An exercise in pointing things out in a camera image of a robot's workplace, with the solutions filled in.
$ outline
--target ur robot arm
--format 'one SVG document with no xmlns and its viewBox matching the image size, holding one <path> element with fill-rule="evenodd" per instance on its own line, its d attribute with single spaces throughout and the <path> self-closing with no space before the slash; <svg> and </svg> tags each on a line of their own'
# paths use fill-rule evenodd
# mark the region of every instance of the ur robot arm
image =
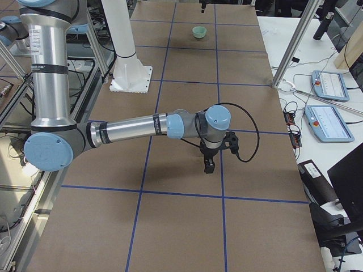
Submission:
<svg viewBox="0 0 363 272">
<path fill-rule="evenodd" d="M 177 110 L 119 122 L 77 124 L 70 117 L 66 31 L 87 31 L 86 0 L 18 0 L 20 18 L 28 25 L 36 119 L 24 152 L 43 171 L 67 167 L 81 153 L 126 139 L 151 135 L 200 138 L 205 173 L 213 173 L 221 149 L 238 155 L 238 138 L 229 128 L 231 114 L 222 105 L 198 113 Z"/>
</svg>

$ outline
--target blue grid line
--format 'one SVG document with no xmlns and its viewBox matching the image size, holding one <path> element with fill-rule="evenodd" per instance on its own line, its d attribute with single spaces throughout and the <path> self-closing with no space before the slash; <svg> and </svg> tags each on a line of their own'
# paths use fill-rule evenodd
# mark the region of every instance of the blue grid line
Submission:
<svg viewBox="0 0 363 272">
<path fill-rule="evenodd" d="M 17 76 L 14 76 L 14 75 L 0 75 L 0 77 L 2 78 L 18 78 Z"/>
<path fill-rule="evenodd" d="M 176 82 L 176 83 L 214 84 L 214 85 L 232 85 L 232 86 L 269 87 L 268 84 L 220 83 L 220 82 L 217 83 L 217 82 L 183 81 L 183 80 L 168 80 L 168 79 L 152 79 L 151 81 Z"/>
<path fill-rule="evenodd" d="M 13 3 L 15 2 L 15 0 L 13 0 L 6 8 L 4 8 L 1 12 L 0 12 L 0 14 L 1 13 L 3 13 L 4 11 L 6 11 Z"/>
<path fill-rule="evenodd" d="M 81 190 L 103 190 L 103 191 L 118 191 L 126 193 L 143 193 L 143 194 L 161 194 L 170 196 L 182 196 L 182 197 L 200 197 L 200 198 L 220 198 L 220 199 L 232 199 L 243 201 L 258 201 L 258 202 L 278 202 L 278 203 L 292 203 L 292 204 L 309 204 L 307 201 L 299 200 L 286 200 L 286 199 L 270 199 L 270 198 L 253 198 L 253 197 L 233 197 L 233 196 L 221 196 L 214 194 L 191 194 L 191 193 L 178 193 L 178 192 L 163 192 L 163 191 L 151 191 L 151 190 L 133 190 L 123 188 L 110 188 L 110 187 L 95 187 L 95 186 L 81 186 L 81 185 L 62 185 L 62 188 L 72 188 Z"/>
<path fill-rule="evenodd" d="M 218 103 L 221 102 L 220 96 L 220 75 L 219 75 L 219 66 L 218 66 L 218 35 L 217 35 L 217 9 L 214 5 L 214 29 L 216 30 L 216 68 L 217 68 L 217 93 L 218 93 Z M 222 150 L 220 151 L 220 160 L 221 160 L 221 193 L 222 193 L 222 224 L 223 224 L 223 252 L 225 259 L 225 272 L 228 272 L 228 258 L 227 258 L 227 228 L 226 228 L 226 205 L 225 205 L 225 182 L 223 175 L 223 154 Z"/>
<path fill-rule="evenodd" d="M 228 131 L 256 133 L 256 130 L 244 130 L 244 129 L 228 129 Z M 276 132 L 276 131 L 259 131 L 259 132 L 261 134 L 289 135 L 288 132 Z"/>
<path fill-rule="evenodd" d="M 174 21 L 175 10 L 176 10 L 176 3 L 174 4 L 174 12 L 173 12 L 173 15 L 172 15 L 172 21 Z M 169 38 L 168 38 L 168 44 L 167 44 L 168 47 L 170 45 L 171 31 L 172 31 L 172 23 L 170 25 Z M 154 111 L 155 113 L 158 110 L 158 105 L 159 105 L 159 100 L 160 100 L 160 95 L 161 95 L 161 88 L 162 88 L 162 84 L 163 84 L 163 77 L 164 77 L 164 72 L 165 72 L 167 55 L 168 55 L 168 48 L 166 49 L 166 52 L 165 52 L 165 59 L 164 59 L 163 71 L 162 71 L 162 75 L 161 75 L 161 83 L 160 83 L 160 86 L 159 86 L 158 98 L 157 98 L 157 102 L 156 102 L 156 106 L 155 106 L 155 111 Z M 143 169 L 143 175 L 142 175 L 142 182 L 141 182 L 141 187 L 140 187 L 140 193 L 139 193 L 139 198 L 138 198 L 137 207 L 136 207 L 134 225 L 133 225 L 133 228 L 132 228 L 132 234 L 131 234 L 131 240 L 130 240 L 130 247 L 129 247 L 129 253 L 128 253 L 128 256 L 127 256 L 127 263 L 126 263 L 125 272 L 128 272 L 129 271 L 130 259 L 131 259 L 131 254 L 132 254 L 132 247 L 133 247 L 133 243 L 134 243 L 134 237 L 135 237 L 135 231 L 136 231 L 136 225 L 137 225 L 137 219 L 138 219 L 138 213 L 139 213 L 139 210 L 140 210 L 140 204 L 141 204 L 141 198 L 142 198 L 143 185 L 145 183 L 146 170 L 147 170 L 147 164 L 149 162 L 149 155 L 150 155 L 150 149 L 151 149 L 151 143 L 152 143 L 152 141 L 153 141 L 153 138 L 150 137 L 149 146 L 147 148 L 147 154 L 146 154 L 146 160 L 145 160 L 145 167 Z"/>
<path fill-rule="evenodd" d="M 145 182 L 147 163 L 149 161 L 149 155 L 150 155 L 150 149 L 151 149 L 151 143 L 152 143 L 152 141 L 153 141 L 153 138 L 150 137 L 149 146 L 147 147 L 145 165 L 144 165 L 144 168 L 143 168 L 143 174 L 142 174 L 142 181 L 141 181 L 141 186 L 140 186 L 140 192 L 139 192 L 138 200 L 137 200 L 137 206 L 136 206 L 134 224 L 133 224 L 133 227 L 132 227 L 132 234 L 131 234 L 131 240 L 130 240 L 130 246 L 129 246 L 129 253 L 127 255 L 127 262 L 126 262 L 125 272 L 128 272 L 129 271 L 130 259 L 131 259 L 131 253 L 132 253 L 132 247 L 133 247 L 133 244 L 134 244 L 136 224 L 137 224 L 137 219 L 138 219 L 138 213 L 140 211 L 140 204 L 141 204 L 143 184 Z"/>
<path fill-rule="evenodd" d="M 62 185 L 62 188 L 102 190 L 102 191 L 118 191 L 118 192 L 128 192 L 128 193 L 139 193 L 140 192 L 139 190 L 132 190 L 132 189 L 94 187 L 94 186 L 80 186 L 80 185 Z"/>
<path fill-rule="evenodd" d="M 176 23 L 176 24 L 214 24 L 218 26 L 240 26 L 240 27 L 259 27 L 258 24 L 221 24 L 221 23 L 194 23 L 194 22 L 170 22 L 170 21 L 157 21 L 157 20 L 135 20 L 131 19 L 131 22 L 149 22 L 149 23 Z"/>
<path fill-rule="evenodd" d="M 219 85 L 270 87 L 269 84 L 219 83 Z"/>
<path fill-rule="evenodd" d="M 191 48 L 191 47 L 167 47 L 167 46 L 157 46 L 157 45 L 135 45 L 135 47 L 146 47 L 146 48 L 169 48 L 169 49 L 185 49 L 185 50 L 209 50 L 215 51 L 216 49 L 212 48 Z M 266 53 L 266 51 L 261 50 L 239 50 L 239 49 L 217 49 L 218 51 L 224 52 L 244 52 L 244 53 Z"/>
<path fill-rule="evenodd" d="M 224 199 L 246 200 L 246 201 L 259 201 L 259 202 L 277 202 L 277 203 L 309 204 L 308 201 L 281 200 L 281 199 L 268 199 L 268 198 L 224 197 Z"/>
<path fill-rule="evenodd" d="M 1 68 L 0 68 L 0 71 L 2 71 L 2 69 L 4 69 L 4 67 L 6 66 L 6 64 L 4 64 Z"/>
<path fill-rule="evenodd" d="M 238 49 L 218 49 L 218 51 L 224 51 L 224 52 L 246 52 L 246 53 L 266 53 L 266 51 L 260 51 L 260 50 L 238 50 Z"/>
<path fill-rule="evenodd" d="M 222 199 L 220 195 L 211 195 L 211 194 L 189 194 L 189 193 L 175 193 L 175 192 L 162 192 L 162 191 L 142 191 L 144 194 L 166 194 L 170 196 L 182 196 L 182 197 L 203 197 L 203 198 L 220 198 Z"/>
</svg>

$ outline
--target black cylinder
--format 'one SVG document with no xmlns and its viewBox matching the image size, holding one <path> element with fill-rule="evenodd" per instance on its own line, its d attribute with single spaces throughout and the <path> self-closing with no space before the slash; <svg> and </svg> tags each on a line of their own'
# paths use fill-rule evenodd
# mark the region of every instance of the black cylinder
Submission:
<svg viewBox="0 0 363 272">
<path fill-rule="evenodd" d="M 333 12 L 328 12 L 327 16 L 324 18 L 324 20 L 322 20 L 322 22 L 320 23 L 320 26 L 318 27 L 316 33 L 314 34 L 314 39 L 315 40 L 320 40 L 324 33 L 328 30 L 328 27 L 332 21 L 334 17 L 334 13 Z"/>
</svg>

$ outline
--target computer monitor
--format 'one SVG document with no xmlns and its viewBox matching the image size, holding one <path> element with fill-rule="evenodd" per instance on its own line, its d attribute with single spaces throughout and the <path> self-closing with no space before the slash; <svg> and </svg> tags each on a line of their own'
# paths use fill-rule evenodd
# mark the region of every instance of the computer monitor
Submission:
<svg viewBox="0 0 363 272">
<path fill-rule="evenodd" d="M 348 218 L 331 215 L 315 203 L 310 211 L 319 245 L 330 248 L 335 257 L 357 235 L 363 240 L 363 144 L 329 169 L 328 175 Z M 346 250 L 355 253 L 361 253 L 358 240 Z"/>
<path fill-rule="evenodd" d="M 363 143 L 330 168 L 328 176 L 351 220 L 340 231 L 357 232 L 363 240 Z"/>
</svg>

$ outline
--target green bowl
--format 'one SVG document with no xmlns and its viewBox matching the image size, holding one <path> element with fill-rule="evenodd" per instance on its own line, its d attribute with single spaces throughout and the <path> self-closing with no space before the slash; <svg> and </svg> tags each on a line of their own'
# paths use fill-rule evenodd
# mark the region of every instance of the green bowl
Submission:
<svg viewBox="0 0 363 272">
<path fill-rule="evenodd" d="M 193 27 L 193 36 L 197 39 L 204 38 L 206 34 L 205 27 Z"/>
</svg>

